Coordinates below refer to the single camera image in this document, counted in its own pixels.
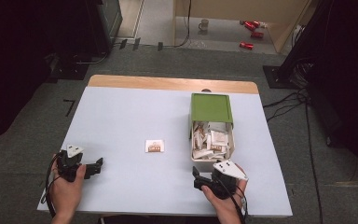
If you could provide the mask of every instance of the human hand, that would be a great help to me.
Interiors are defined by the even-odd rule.
[[[236,190],[236,193],[233,195],[234,200],[236,201],[236,203],[239,207],[242,207],[241,198],[244,197],[243,193],[245,192],[246,184],[247,184],[246,180],[238,181],[238,183],[237,183],[238,189]],[[222,223],[222,224],[236,224],[236,223],[240,224],[241,223],[240,218],[237,213],[237,209],[234,205],[234,202],[232,202],[231,198],[221,200],[221,199],[217,198],[213,194],[212,190],[210,188],[208,188],[207,186],[204,185],[201,188],[202,188],[203,193],[205,194],[205,197],[208,199],[208,201],[214,207],[214,210],[216,211],[216,214],[217,214],[217,217],[219,218],[220,223]]]
[[[54,161],[51,170],[54,173],[54,179],[60,176],[57,170],[57,160]],[[80,165],[76,171],[74,182],[68,182],[60,177],[51,184],[49,194],[56,210],[56,216],[51,223],[71,222],[75,210],[80,204],[85,173],[86,165]]]

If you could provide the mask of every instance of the cardboard box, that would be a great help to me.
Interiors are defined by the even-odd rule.
[[[227,142],[229,150],[221,161],[230,159],[235,150],[234,144],[234,121],[231,114],[231,105],[228,95],[211,94],[211,93],[193,93],[191,95],[191,106],[189,114],[189,136],[191,139],[191,160],[198,164],[201,170],[202,167],[211,167],[218,159],[195,159],[193,157],[193,148],[195,148],[194,132],[201,122],[208,122],[212,126],[225,126],[227,132]]]

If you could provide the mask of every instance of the red item on shelf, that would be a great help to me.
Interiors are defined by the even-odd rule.
[[[243,25],[252,32],[255,30],[255,26],[250,21],[246,21]]]
[[[243,49],[250,49],[252,50],[253,49],[253,44],[251,43],[246,43],[245,41],[241,41],[240,43],[240,48],[243,48]]]
[[[260,22],[259,21],[251,21],[251,23],[254,25],[255,28],[260,27]]]
[[[251,37],[253,38],[263,38],[264,34],[261,32],[252,32]]]

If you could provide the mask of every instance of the wooden table edge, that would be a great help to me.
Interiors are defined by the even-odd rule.
[[[257,85],[251,81],[228,81],[172,77],[132,77],[93,75],[89,87],[115,87],[167,91],[202,91],[258,94]]]

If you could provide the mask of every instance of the wrist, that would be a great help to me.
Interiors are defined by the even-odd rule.
[[[57,213],[51,224],[70,224],[74,213]]]
[[[216,210],[216,214],[221,224],[241,224],[241,220],[237,212]]]

